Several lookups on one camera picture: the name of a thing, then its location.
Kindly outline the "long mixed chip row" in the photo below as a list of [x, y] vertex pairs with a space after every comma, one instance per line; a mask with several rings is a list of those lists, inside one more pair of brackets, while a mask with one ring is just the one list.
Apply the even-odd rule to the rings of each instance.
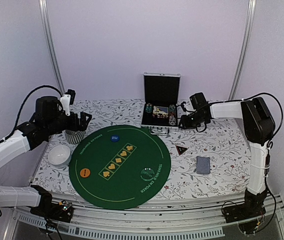
[[177, 125], [176, 107], [173, 104], [169, 106], [169, 125], [170, 126]]

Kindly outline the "blue small blind button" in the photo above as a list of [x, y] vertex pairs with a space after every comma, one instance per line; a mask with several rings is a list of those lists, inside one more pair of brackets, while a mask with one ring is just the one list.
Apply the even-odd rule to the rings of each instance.
[[118, 141], [120, 140], [120, 137], [119, 137], [118, 135], [112, 135], [111, 138], [110, 138], [110, 140], [111, 140], [112, 142], [118, 142]]

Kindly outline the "orange big blind button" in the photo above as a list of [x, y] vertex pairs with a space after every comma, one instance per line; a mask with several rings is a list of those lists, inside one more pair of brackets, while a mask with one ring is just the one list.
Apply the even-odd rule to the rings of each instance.
[[88, 168], [83, 168], [83, 169], [80, 171], [80, 176], [81, 176], [82, 178], [88, 178], [90, 175], [91, 175], [91, 171], [90, 171], [90, 169], [88, 169]]

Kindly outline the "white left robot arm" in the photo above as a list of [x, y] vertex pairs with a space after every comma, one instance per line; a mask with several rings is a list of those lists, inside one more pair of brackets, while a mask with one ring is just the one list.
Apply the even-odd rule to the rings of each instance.
[[[30, 121], [13, 128], [13, 133], [0, 141], [0, 168], [16, 157], [47, 142], [52, 135], [65, 130], [83, 132], [92, 115], [86, 112], [76, 114], [70, 111], [74, 97], [66, 93], [61, 98], [44, 96], [36, 100], [35, 112]], [[0, 186], [0, 208], [30, 207], [34, 214], [52, 217], [62, 211], [52, 202], [52, 195], [44, 188]]]

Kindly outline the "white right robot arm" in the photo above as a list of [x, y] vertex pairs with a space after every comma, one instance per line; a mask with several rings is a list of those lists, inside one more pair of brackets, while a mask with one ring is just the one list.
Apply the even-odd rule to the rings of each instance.
[[190, 97], [193, 110], [182, 115], [178, 125], [187, 130], [207, 125], [212, 119], [243, 120], [251, 150], [250, 179], [245, 190], [245, 201], [240, 208], [244, 218], [251, 218], [258, 212], [268, 194], [269, 152], [273, 146], [272, 139], [279, 130], [263, 95], [258, 93], [245, 99], [208, 102], [202, 92], [196, 93]]

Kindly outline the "red dice row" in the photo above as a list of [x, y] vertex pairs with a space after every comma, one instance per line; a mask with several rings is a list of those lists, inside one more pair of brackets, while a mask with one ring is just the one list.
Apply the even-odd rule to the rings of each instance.
[[152, 118], [154, 119], [168, 119], [168, 115], [164, 115], [164, 114], [153, 114]]

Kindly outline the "triangular all in button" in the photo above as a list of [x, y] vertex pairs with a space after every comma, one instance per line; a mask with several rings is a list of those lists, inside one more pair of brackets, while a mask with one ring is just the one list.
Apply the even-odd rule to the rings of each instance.
[[188, 148], [177, 145], [176, 150], [177, 150], [178, 155], [181, 156], [183, 153], [185, 153], [188, 150]]

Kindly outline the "aluminium poker chip case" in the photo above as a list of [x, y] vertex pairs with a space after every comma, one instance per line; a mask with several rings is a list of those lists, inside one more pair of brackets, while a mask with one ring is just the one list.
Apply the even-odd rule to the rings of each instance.
[[152, 135], [167, 136], [170, 131], [178, 129], [176, 126], [169, 125], [168, 119], [152, 118], [153, 113], [145, 113], [146, 104], [169, 108], [170, 105], [176, 107], [177, 117], [177, 100], [179, 95], [180, 74], [171, 73], [143, 73], [144, 78], [144, 97], [145, 104], [143, 108], [141, 126], [148, 128]]

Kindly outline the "white ceramic bowl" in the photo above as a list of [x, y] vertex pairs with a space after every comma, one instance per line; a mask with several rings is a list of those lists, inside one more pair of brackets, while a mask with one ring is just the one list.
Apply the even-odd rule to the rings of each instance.
[[56, 168], [67, 166], [70, 160], [71, 150], [66, 145], [57, 145], [48, 153], [48, 162]]

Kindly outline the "green round poker mat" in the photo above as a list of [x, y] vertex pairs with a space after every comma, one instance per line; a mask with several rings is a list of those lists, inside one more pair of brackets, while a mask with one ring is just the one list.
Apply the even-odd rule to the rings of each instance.
[[[112, 135], [120, 140], [112, 142]], [[88, 168], [91, 175], [82, 178]], [[151, 181], [140, 177], [151, 168]], [[171, 157], [165, 143], [145, 128], [114, 125], [99, 129], [75, 148], [69, 164], [69, 178], [75, 191], [87, 202], [108, 210], [140, 206], [153, 198], [166, 184]]]

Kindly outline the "clear dealer button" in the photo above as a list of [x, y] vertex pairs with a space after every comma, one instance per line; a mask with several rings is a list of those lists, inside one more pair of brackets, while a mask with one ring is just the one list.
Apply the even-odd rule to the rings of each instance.
[[140, 172], [140, 177], [144, 181], [151, 181], [155, 176], [155, 172], [151, 168], [143, 168]]

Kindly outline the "front aluminium rail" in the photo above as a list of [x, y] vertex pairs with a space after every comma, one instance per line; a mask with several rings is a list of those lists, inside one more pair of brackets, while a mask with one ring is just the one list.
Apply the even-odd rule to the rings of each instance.
[[222, 210], [244, 201], [243, 194], [210, 198], [150, 200], [127, 210], [93, 206], [76, 195], [57, 194], [74, 208], [69, 223], [46, 227], [29, 209], [14, 210], [6, 240], [284, 240], [284, 204], [279, 195], [267, 197], [263, 216], [227, 222]]

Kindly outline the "left aluminium frame post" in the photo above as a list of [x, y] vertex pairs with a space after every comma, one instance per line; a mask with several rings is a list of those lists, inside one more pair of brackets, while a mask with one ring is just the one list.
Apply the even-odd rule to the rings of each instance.
[[60, 68], [58, 65], [58, 60], [57, 60], [56, 51], [54, 47], [54, 41], [53, 41], [53, 36], [52, 36], [51, 26], [50, 26], [50, 21], [49, 21], [47, 1], [39, 0], [38, 3], [39, 3], [39, 11], [40, 11], [40, 16], [41, 16], [41, 21], [42, 21], [42, 26], [43, 26], [43, 31], [44, 31], [44, 37], [46, 40], [57, 88], [62, 93], [64, 93], [65, 86], [64, 86], [64, 83], [61, 77]]

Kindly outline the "aluminium frame post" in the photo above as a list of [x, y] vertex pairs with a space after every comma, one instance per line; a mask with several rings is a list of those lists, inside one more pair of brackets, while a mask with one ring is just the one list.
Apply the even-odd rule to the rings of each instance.
[[42, 26], [43, 26], [43, 31], [44, 31], [44, 37], [46, 40], [57, 88], [62, 93], [64, 93], [65, 86], [64, 86], [64, 83], [61, 77], [60, 68], [58, 65], [58, 60], [57, 60], [56, 51], [54, 47], [54, 41], [53, 41], [53, 36], [52, 36], [51, 26], [50, 26], [50, 21], [49, 21], [47, 1], [39, 0], [38, 3], [39, 3], [39, 11], [40, 11], [40, 16], [41, 16], [41, 21], [42, 21]]
[[240, 79], [242, 75], [242, 71], [244, 68], [244, 63], [247, 55], [247, 50], [249, 46], [249, 41], [251, 37], [251, 32], [254, 24], [254, 17], [255, 17], [255, 11], [256, 11], [256, 0], [249, 0], [248, 1], [248, 7], [247, 7], [247, 14], [246, 14], [246, 21], [245, 21], [245, 27], [244, 27], [244, 35], [243, 35], [243, 40], [242, 40], [242, 45], [241, 45], [241, 50], [239, 54], [239, 59], [238, 63], [236, 66], [235, 70], [235, 75], [233, 79], [233, 83], [231, 86], [231, 90], [229, 93], [228, 100], [234, 100], [239, 84], [240, 84]]

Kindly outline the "right aluminium frame post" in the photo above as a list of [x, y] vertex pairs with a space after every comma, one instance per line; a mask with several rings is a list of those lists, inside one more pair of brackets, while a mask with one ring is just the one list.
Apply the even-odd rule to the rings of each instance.
[[251, 32], [254, 24], [254, 17], [255, 17], [255, 11], [256, 11], [256, 0], [249, 0], [248, 1], [248, 7], [247, 7], [247, 14], [246, 14], [246, 21], [245, 21], [245, 27], [244, 27], [244, 35], [243, 35], [243, 40], [242, 40], [242, 45], [241, 45], [241, 50], [239, 54], [239, 59], [238, 63], [236, 66], [235, 70], [235, 75], [233, 79], [233, 83], [231, 86], [231, 90], [229, 93], [228, 100], [234, 100], [239, 84], [240, 84], [240, 79], [242, 75], [242, 71], [244, 68], [244, 63], [247, 55], [247, 50], [249, 46], [249, 41], [251, 37]]

